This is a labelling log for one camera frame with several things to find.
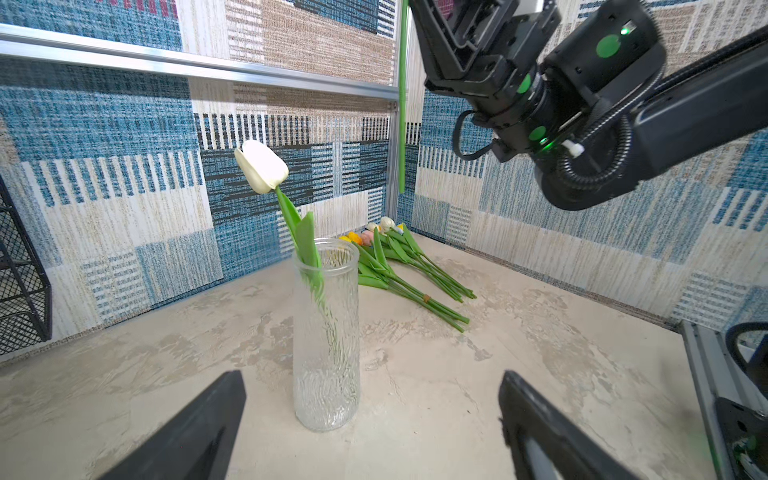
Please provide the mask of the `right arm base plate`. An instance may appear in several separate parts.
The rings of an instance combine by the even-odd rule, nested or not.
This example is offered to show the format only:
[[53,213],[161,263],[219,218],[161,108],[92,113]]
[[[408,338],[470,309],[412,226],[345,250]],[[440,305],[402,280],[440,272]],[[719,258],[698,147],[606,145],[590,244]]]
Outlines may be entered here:
[[[738,349],[739,338],[747,333],[765,336],[749,360]],[[725,346],[736,366],[767,397],[767,323],[747,322],[731,327]],[[725,398],[715,401],[715,410],[728,458],[736,479],[767,478],[767,415]]]

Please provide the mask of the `pink tulip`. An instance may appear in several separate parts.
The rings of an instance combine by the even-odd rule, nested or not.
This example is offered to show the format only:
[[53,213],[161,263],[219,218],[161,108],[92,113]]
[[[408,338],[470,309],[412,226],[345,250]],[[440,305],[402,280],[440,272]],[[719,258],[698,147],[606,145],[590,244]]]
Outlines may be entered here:
[[407,107],[407,38],[409,1],[403,0],[400,9],[398,50],[398,191],[406,190],[406,107]]

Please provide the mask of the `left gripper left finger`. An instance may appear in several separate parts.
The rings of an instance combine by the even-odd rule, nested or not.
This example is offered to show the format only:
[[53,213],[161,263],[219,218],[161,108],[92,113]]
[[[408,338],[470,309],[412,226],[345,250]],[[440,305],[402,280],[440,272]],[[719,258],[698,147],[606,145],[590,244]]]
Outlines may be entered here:
[[224,479],[246,398],[242,373],[223,373],[102,477]]

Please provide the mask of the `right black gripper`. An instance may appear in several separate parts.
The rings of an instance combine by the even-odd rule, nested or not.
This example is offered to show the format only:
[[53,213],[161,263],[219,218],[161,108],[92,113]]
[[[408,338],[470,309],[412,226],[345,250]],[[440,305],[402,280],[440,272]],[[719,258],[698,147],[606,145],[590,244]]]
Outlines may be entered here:
[[554,1],[413,1],[425,88],[465,99],[482,114],[509,109],[532,81],[537,59],[561,21]]

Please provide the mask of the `clear glass vase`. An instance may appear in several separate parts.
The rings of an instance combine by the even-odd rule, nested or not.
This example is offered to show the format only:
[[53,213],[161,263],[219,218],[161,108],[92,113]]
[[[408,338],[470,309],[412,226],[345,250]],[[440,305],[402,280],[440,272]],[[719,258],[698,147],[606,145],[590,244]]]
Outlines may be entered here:
[[335,238],[315,240],[313,265],[293,257],[293,402],[307,429],[348,423],[362,397],[358,250]]

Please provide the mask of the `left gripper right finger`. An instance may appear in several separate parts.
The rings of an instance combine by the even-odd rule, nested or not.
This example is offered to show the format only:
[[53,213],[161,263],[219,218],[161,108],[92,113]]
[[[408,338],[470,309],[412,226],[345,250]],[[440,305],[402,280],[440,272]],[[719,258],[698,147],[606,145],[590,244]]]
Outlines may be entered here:
[[518,479],[634,479],[517,372],[498,392],[502,433]]

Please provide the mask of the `tulip bunch yellow orange pink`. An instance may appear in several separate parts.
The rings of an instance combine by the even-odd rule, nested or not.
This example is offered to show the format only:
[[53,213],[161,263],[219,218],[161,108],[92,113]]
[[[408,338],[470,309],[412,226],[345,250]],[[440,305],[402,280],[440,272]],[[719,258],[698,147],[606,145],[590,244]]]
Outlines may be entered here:
[[465,327],[470,324],[469,317],[458,312],[454,308],[446,305],[444,302],[434,298],[428,292],[416,287],[411,282],[406,280],[394,268],[396,264],[400,264],[400,263],[391,261],[389,264],[387,264],[384,260],[378,261],[362,245],[362,239],[360,237],[361,233],[350,232],[342,237],[344,241],[354,246],[359,253],[359,261],[358,261],[358,284],[359,285],[388,291],[399,297],[412,301],[417,305],[433,313],[435,316],[440,318],[442,321],[450,325],[455,330],[459,332],[465,331]]

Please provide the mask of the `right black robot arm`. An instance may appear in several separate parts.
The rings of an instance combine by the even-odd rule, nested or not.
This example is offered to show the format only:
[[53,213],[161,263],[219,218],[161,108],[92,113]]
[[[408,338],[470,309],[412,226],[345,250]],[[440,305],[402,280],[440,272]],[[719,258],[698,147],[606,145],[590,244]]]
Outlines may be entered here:
[[584,210],[767,125],[767,32],[674,73],[644,1],[606,1],[561,43],[553,1],[415,1],[438,95],[489,129],[498,161],[528,155],[553,206]]

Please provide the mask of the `white tulip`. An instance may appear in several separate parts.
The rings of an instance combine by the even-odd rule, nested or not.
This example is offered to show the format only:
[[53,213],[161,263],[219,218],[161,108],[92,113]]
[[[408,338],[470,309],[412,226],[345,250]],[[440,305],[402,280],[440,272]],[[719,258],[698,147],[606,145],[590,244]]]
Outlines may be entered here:
[[300,307],[307,316],[314,316],[329,338],[338,335],[337,321],[333,319],[325,299],[325,278],[322,261],[315,242],[312,213],[300,214],[280,185],[288,178],[289,168],[273,150],[258,140],[246,140],[235,150],[236,162],[251,189],[265,195],[274,192],[278,206],[289,231],[298,262]]

